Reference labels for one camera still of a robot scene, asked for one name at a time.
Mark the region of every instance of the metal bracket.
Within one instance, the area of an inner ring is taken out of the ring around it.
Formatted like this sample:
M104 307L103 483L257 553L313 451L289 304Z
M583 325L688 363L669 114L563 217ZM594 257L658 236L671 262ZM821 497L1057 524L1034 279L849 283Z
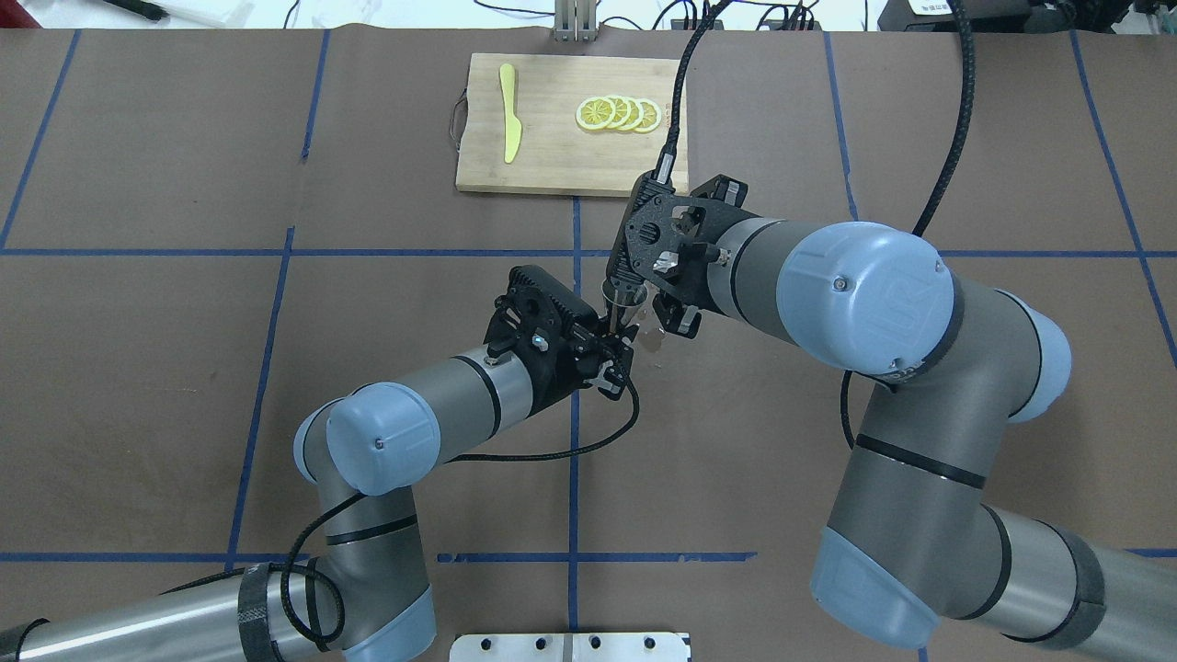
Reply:
M556 0L552 38L557 41L596 41L597 0Z
M690 662L683 633L464 635L450 662Z

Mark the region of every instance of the knife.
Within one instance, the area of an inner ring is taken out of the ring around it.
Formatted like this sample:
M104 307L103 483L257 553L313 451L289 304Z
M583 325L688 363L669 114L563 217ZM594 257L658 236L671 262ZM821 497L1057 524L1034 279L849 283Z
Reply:
M523 138L523 123L514 114L514 66L503 62L499 67L499 84L503 86L503 117L506 119L504 131L503 161L511 163L519 153L519 140Z

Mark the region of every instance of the light blue joint cap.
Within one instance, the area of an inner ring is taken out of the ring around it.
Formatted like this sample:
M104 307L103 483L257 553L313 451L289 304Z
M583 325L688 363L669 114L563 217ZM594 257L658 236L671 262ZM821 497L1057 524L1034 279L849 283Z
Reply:
M1066 335L1055 324L1055 320L1028 306L1025 302L1005 290L998 290L998 292L1017 302L1022 310L1026 311L1026 316L1033 324L1035 333L1038 335L1038 349L1042 353L1042 363L1038 366L1038 385L1035 386L1026 404L1010 417L1010 423L1024 423L1046 411L1066 390L1066 383L1071 379L1071 344L1066 342Z
M843 625L896 648L924 648L940 624L911 589L829 527L822 530L810 591Z
M404 384L381 382L331 410L327 450L348 485L377 496L412 485L433 469L441 429L425 398Z
M952 273L931 244L878 223L813 232L777 279L777 311L797 345L865 375L922 365L949 327L955 298Z
M344 650L347 662L407 662L425 653L438 636L433 587L368 638Z
M322 413L322 410L335 404L344 398L335 398L330 403L314 410L314 413L307 416L305 421L298 426L298 431L294 432L294 465L298 466L298 472L302 475L312 485L318 484L314 476L311 475L311 470L306 468L306 433L311 431L311 424L314 419Z

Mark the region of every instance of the wooden cutting board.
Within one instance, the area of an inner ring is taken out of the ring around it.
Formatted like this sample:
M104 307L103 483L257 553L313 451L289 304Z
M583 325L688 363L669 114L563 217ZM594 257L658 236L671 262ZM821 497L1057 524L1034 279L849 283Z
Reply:
M516 67L516 115L523 140L503 161L504 117L499 66ZM653 170L666 141L678 60L474 53L466 87L468 119L458 155L458 190L490 193L629 197L639 174ZM624 94L663 107L661 126L645 134L577 125L588 97ZM673 183L686 190L686 101Z

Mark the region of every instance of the lemon slice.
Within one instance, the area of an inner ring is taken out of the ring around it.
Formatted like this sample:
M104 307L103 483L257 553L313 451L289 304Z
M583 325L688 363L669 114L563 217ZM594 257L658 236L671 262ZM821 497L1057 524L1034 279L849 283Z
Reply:
M577 107L577 124L587 131L600 131L613 121L617 106L607 97L590 97Z
M636 102L641 107L643 113L641 121L633 127L634 133L650 133L661 126L661 106L650 99L637 99Z
M618 131L633 131L634 128L637 128L638 126L641 125L641 118L646 117L646 111L645 111L645 107L641 104L639 104L637 99L632 99L630 97L626 97L625 98L625 104L627 106L630 106L630 108L633 112L632 112L632 114L630 114L630 121L627 121L627 123L623 124L621 126L617 127L617 130Z
M613 101L613 121L609 123L609 128L618 128L624 124L629 124L630 118L633 114L633 106L626 102L629 97L621 97L620 94L610 94L606 99Z

